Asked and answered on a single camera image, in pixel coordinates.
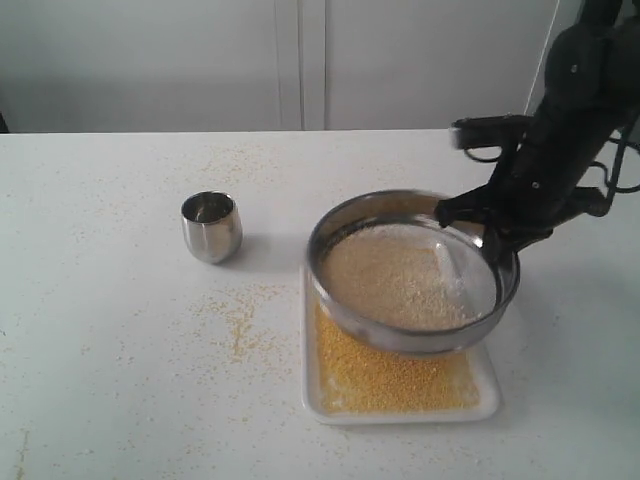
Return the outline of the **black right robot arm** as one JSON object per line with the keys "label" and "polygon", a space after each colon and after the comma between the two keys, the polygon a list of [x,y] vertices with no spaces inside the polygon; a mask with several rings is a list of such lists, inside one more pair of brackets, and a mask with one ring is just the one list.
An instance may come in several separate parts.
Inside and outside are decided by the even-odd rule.
{"label": "black right robot arm", "polygon": [[624,150],[639,118],[639,17],[616,21],[618,1],[587,1],[550,47],[544,95],[531,116],[465,118],[454,145],[497,147],[488,182],[435,208],[439,224],[483,226],[486,260],[548,238],[587,214],[608,214]]}

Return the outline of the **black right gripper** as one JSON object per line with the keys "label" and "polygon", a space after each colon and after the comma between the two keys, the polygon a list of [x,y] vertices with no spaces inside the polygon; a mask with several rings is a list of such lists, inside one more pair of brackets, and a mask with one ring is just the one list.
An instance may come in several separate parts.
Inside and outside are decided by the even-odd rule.
{"label": "black right gripper", "polygon": [[455,222],[486,226],[481,252],[490,265],[548,238],[556,227],[582,214],[603,217],[612,194],[579,182],[608,138],[567,134],[540,145],[527,143],[493,193],[483,185],[439,200],[434,217],[442,228]]}

